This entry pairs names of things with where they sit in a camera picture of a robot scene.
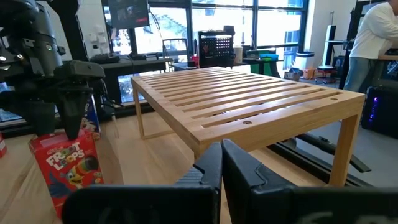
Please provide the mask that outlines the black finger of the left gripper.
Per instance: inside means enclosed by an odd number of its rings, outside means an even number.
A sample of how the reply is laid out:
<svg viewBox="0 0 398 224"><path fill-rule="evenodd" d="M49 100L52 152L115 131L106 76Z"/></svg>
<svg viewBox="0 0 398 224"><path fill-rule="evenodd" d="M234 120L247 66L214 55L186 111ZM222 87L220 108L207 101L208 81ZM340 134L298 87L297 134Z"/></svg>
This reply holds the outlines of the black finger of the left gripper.
<svg viewBox="0 0 398 224"><path fill-rule="evenodd" d="M58 92L55 104L68 139L78 137L81 120L85 113L85 105L90 94L91 92L88 90Z"/></svg>
<svg viewBox="0 0 398 224"><path fill-rule="evenodd" d="M55 131L55 105L40 101L31 102L29 122L37 136L52 134Z"/></svg>

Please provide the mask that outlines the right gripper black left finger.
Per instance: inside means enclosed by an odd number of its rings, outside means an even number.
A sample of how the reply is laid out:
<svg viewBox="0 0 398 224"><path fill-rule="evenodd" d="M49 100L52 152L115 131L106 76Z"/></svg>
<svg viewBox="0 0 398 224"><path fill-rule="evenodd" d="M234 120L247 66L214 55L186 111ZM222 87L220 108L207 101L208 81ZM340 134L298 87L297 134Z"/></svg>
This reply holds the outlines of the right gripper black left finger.
<svg viewBox="0 0 398 224"><path fill-rule="evenodd" d="M219 223L223 151L214 142L173 185L93 185L69 196L62 222Z"/></svg>

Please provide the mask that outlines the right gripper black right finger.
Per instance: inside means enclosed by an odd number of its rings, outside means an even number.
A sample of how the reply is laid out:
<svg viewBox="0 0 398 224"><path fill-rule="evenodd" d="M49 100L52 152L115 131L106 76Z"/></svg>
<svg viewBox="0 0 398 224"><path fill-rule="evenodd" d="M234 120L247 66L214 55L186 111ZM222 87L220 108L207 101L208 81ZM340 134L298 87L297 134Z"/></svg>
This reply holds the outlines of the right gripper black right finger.
<svg viewBox="0 0 398 224"><path fill-rule="evenodd" d="M298 187L231 140L221 145L233 223L397 223L397 189Z"/></svg>

